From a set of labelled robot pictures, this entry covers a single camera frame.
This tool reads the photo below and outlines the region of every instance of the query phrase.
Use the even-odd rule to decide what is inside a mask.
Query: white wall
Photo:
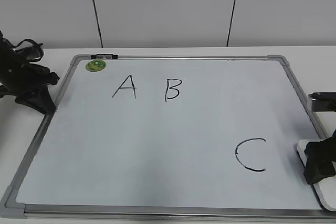
[[[95,0],[105,47],[222,47],[234,0]]]
[[[335,0],[95,0],[105,47],[336,45]],[[46,48],[95,48],[92,0],[0,0],[0,30]]]
[[[92,0],[0,0],[0,30],[46,48],[100,47]]]
[[[229,46],[336,45],[336,0],[236,0]]]

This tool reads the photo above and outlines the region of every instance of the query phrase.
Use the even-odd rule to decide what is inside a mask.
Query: round sticker
[[[90,72],[98,72],[106,67],[106,62],[103,60],[93,60],[86,64],[86,70]]]

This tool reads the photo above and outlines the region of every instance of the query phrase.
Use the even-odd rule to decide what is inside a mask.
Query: white table
[[[70,61],[77,54],[118,54],[139,56],[264,56],[283,55],[306,94],[331,92],[336,89],[336,46],[321,47],[228,47],[228,48],[127,48],[127,49],[46,49],[40,62],[64,77]],[[58,85],[50,86],[54,97]],[[14,98],[0,100],[0,195],[11,182],[37,128],[43,119],[38,112],[14,103]],[[329,134],[336,127],[336,114],[319,113]],[[122,220],[79,219],[0,219],[0,223],[131,223]]]

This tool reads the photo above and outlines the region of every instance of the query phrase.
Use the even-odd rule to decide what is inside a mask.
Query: letter a
[[[127,79],[130,78],[132,86],[131,87],[123,87],[123,85],[125,84],[125,82],[127,81]],[[113,94],[112,98],[115,96],[115,94],[120,90],[120,89],[133,89],[133,93],[134,93],[134,98],[136,99],[137,96],[135,95],[135,89],[136,87],[134,86],[134,82],[133,82],[133,78],[132,75],[130,74],[129,76],[127,76],[127,78],[122,82],[122,84],[118,87],[118,89],[116,90],[116,92]]]

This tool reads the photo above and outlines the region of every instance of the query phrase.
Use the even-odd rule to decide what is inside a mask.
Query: whiteboard surface
[[[108,60],[88,72],[87,62],[77,66],[17,202],[320,209],[295,150],[318,136],[280,63]],[[132,89],[112,98],[129,74],[136,99]],[[165,102],[168,78],[183,83]],[[238,156],[264,172],[235,157],[255,137],[266,142],[246,142]]]

